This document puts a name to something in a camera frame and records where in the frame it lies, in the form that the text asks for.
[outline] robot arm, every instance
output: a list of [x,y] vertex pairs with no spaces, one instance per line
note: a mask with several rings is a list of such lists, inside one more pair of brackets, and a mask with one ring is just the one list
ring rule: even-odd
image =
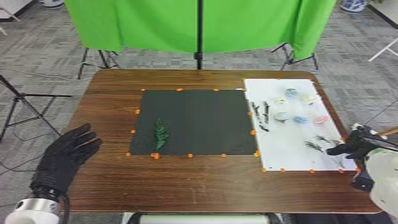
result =
[[90,132],[90,125],[73,129],[57,139],[44,151],[34,180],[32,193],[5,218],[5,224],[58,224],[60,199],[64,199],[64,221],[69,218],[67,188],[80,165],[97,152],[101,139]]
[[362,173],[371,179],[353,180],[355,187],[369,191],[369,198],[380,209],[398,217],[398,149],[396,144],[371,131],[355,125],[346,143],[327,150],[328,155],[348,153],[346,158],[362,163]]

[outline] small object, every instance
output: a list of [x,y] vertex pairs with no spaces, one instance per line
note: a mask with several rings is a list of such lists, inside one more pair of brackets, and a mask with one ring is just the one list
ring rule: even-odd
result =
[[328,116],[318,116],[316,118],[314,118],[314,124],[321,124],[321,123],[325,123],[328,121]]
[[307,104],[307,105],[312,105],[316,100],[318,100],[318,97],[316,96],[309,96],[309,95],[304,95],[302,96],[302,103]]
[[312,142],[305,141],[305,146],[323,153],[320,145],[316,145]]
[[291,115],[288,112],[279,112],[273,116],[275,120],[282,123],[291,119]]
[[284,104],[288,102],[284,97],[275,98],[275,104]]
[[321,135],[316,135],[314,138],[318,141],[330,143],[330,141],[327,140],[327,138]]
[[259,157],[259,150],[254,152],[254,157],[257,158]]
[[160,159],[160,154],[153,153],[153,159]]
[[167,139],[169,139],[169,130],[165,126],[165,122],[158,119],[156,125],[154,125],[154,138],[156,138],[156,151],[165,145]]
[[270,131],[266,128],[264,128],[264,123],[263,123],[263,121],[261,121],[261,117],[259,117],[259,111],[257,111],[257,109],[259,109],[259,106],[256,106],[256,104],[254,104],[254,102],[250,103],[250,105],[252,105],[252,110],[254,110],[254,114],[256,114],[256,118],[257,118],[257,123],[259,123],[259,128],[261,128],[261,130],[263,131]]
[[266,101],[263,102],[263,104],[264,104],[264,123],[268,124],[268,121],[270,121],[270,118],[268,118],[268,114],[270,114],[270,105],[268,105],[268,103],[266,103]]
[[341,142],[337,140],[332,140],[332,144],[337,146]]
[[300,124],[305,124],[307,123],[307,118],[304,116],[295,116],[293,120]]
[[295,88],[288,88],[286,90],[284,90],[284,95],[286,95],[286,97],[288,98],[296,98],[296,96],[298,96],[298,91],[296,91],[296,89]]

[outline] blue object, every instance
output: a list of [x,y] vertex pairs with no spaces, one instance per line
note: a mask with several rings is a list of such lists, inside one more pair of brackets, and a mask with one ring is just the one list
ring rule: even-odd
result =
[[286,95],[288,98],[296,98],[296,96],[298,96],[296,89],[293,89],[293,88],[286,89],[284,95]]
[[300,124],[305,124],[307,123],[307,118],[302,117],[302,116],[295,116],[295,122],[300,123]]
[[368,5],[366,0],[343,0],[339,8],[343,11],[359,13]]

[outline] white wall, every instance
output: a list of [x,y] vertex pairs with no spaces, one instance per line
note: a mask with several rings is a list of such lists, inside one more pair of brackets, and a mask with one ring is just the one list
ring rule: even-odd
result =
[[398,24],[398,0],[384,0],[382,4],[371,3],[371,5]]
[[[32,0],[0,0],[0,6],[9,10],[10,13],[16,13],[23,6],[32,2]],[[7,19],[9,14],[0,10],[0,19]]]

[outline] black mat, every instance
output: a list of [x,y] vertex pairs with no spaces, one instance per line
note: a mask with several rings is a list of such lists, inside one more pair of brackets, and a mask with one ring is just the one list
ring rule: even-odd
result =
[[238,90],[145,91],[131,141],[131,154],[154,151],[156,120],[169,128],[161,155],[250,155],[256,140],[245,94]]

